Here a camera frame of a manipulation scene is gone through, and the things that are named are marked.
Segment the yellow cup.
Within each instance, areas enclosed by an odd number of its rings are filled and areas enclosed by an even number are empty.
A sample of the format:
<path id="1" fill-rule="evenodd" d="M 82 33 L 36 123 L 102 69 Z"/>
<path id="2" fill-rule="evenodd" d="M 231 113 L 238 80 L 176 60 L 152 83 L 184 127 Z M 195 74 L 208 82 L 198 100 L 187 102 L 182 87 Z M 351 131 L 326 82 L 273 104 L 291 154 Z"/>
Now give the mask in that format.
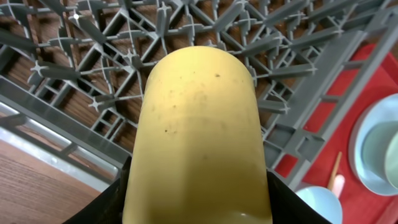
<path id="1" fill-rule="evenodd" d="M 254 85 L 236 57 L 186 47 L 153 68 L 123 222 L 272 222 Z"/>

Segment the small light blue bowl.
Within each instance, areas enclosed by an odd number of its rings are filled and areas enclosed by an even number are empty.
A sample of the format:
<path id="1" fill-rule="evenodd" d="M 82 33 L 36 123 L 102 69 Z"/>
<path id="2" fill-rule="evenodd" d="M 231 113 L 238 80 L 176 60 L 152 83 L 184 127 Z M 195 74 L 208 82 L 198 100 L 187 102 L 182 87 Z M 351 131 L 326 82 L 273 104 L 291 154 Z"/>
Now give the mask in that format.
<path id="1" fill-rule="evenodd" d="M 343 209 L 337 196 L 329 189 L 309 185 L 295 192 L 307 205 L 332 224 L 343 223 Z"/>

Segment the light green bowl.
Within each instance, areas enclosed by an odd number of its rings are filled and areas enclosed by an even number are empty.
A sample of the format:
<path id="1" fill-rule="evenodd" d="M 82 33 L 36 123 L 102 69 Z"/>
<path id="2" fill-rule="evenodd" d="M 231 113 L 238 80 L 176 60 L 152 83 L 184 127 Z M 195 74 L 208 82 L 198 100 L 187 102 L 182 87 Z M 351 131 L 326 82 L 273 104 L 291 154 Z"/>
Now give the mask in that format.
<path id="1" fill-rule="evenodd" d="M 397 189 L 397 121 L 373 127 L 363 144 L 363 161 L 379 178 Z"/>

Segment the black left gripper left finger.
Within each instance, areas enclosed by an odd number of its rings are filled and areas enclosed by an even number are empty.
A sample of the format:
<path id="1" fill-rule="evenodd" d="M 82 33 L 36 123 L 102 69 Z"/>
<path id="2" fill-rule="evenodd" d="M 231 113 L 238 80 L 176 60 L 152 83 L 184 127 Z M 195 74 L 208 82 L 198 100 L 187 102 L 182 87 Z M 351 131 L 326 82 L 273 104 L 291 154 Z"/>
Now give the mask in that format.
<path id="1" fill-rule="evenodd" d="M 63 224 L 122 224 L 131 161 L 132 157 L 129 156 L 121 169 L 120 177 Z"/>

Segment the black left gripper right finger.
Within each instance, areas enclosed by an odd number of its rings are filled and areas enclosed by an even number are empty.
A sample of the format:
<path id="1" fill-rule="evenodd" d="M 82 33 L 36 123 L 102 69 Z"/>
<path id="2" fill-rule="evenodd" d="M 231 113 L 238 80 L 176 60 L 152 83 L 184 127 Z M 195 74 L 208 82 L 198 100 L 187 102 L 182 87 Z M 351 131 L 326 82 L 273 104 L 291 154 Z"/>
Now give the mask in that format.
<path id="1" fill-rule="evenodd" d="M 267 183 L 273 224 L 331 224 L 269 171 Z"/>

